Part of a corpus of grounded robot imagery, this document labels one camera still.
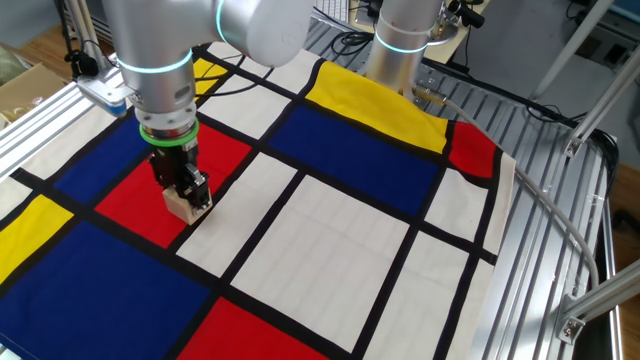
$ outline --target blue rectangle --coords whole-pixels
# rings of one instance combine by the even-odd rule
[[[418,213],[438,170],[435,164],[306,106],[293,110],[269,145],[412,215]]]
[[[115,178],[149,144],[140,137],[138,120],[131,117],[83,157],[55,184],[67,195],[86,204]]]
[[[0,299],[0,341],[26,359],[161,359],[209,293],[80,223]]]

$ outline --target red rectangle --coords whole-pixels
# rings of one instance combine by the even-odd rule
[[[449,161],[468,174],[491,178],[496,145],[475,126],[456,122]]]
[[[218,299],[179,360],[321,360],[324,356],[265,321]]]
[[[209,174],[209,189],[215,193],[250,150],[203,124],[198,133],[198,168]],[[185,228],[164,203],[162,188],[156,184],[151,165],[144,161],[102,202],[96,211],[120,225],[166,248]]]

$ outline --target mondrian-pattern cloth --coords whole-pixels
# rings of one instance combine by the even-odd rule
[[[213,210],[170,214],[129,116],[89,111],[0,183],[0,343],[24,359],[464,359],[515,162],[301,52],[196,52]]]

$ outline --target yellow rectangle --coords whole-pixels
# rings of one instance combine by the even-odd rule
[[[320,67],[307,99],[406,143],[442,154],[448,121],[403,96],[332,63]]]
[[[0,232],[0,283],[49,240],[73,214],[39,195]]]
[[[202,77],[211,77],[223,75],[227,71],[222,67],[215,64],[212,64],[203,59],[198,59],[193,64],[193,74],[198,80]],[[204,94],[209,90],[218,80],[207,80],[207,81],[196,81],[196,94]]]

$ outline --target table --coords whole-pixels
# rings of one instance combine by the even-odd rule
[[[350,0],[350,1],[351,1],[349,6],[350,9],[358,7],[360,4],[359,0]],[[490,2],[491,0],[485,0],[482,5],[475,5],[473,7],[473,10],[478,14],[482,14],[482,12],[487,8]],[[373,28],[371,26],[366,26],[366,25],[358,24],[355,22],[356,13],[357,13],[357,10],[349,11],[349,24],[351,24],[352,26],[360,30],[373,33]],[[460,26],[458,28],[458,35],[456,35],[456,37],[453,38],[453,40],[447,42],[446,44],[427,47],[427,49],[424,51],[424,56],[428,59],[435,60],[443,64],[446,63],[456,52],[456,49],[458,48],[458,46],[460,46],[460,44],[462,43],[462,41],[464,40],[464,38],[467,36],[468,33],[469,33],[469,28]]]
[[[350,70],[357,71],[368,56],[370,45],[350,56],[338,57],[328,47],[342,31],[318,18],[312,19],[304,48]],[[117,71],[108,77],[112,86],[122,83]],[[511,99],[470,85],[427,66],[418,70],[418,82],[446,94],[476,118],[493,139],[514,157],[520,166],[549,192],[569,215],[591,249],[598,240],[603,220],[607,266],[611,268],[612,239],[608,206],[604,201],[607,171],[599,150],[587,142],[578,155],[567,161],[562,155],[568,128],[547,124],[525,115],[524,106]],[[446,107],[419,100],[424,111],[455,119]],[[0,179],[20,165],[40,146],[94,107],[75,84],[52,96],[37,111],[19,121],[21,126],[0,134]],[[561,358],[571,359],[573,347],[554,336],[555,317],[564,294],[581,296],[586,291],[588,273],[579,252],[568,243],[547,211],[516,180],[512,206],[502,248],[495,267],[478,331],[473,340],[472,359]],[[612,276],[607,271],[607,278]],[[617,310],[610,315],[612,349],[619,353]]]

